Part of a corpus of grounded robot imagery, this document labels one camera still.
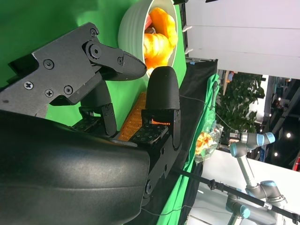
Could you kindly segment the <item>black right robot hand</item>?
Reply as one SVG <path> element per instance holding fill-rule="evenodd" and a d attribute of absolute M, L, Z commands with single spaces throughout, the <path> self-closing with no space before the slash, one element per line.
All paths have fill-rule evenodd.
<path fill-rule="evenodd" d="M 0 90 L 0 222 L 122 225 L 150 199 L 181 149 L 172 67 L 148 82 L 142 126 L 118 139 L 107 81 L 131 81 L 145 64 L 98 40 L 87 23 L 10 63 Z"/>

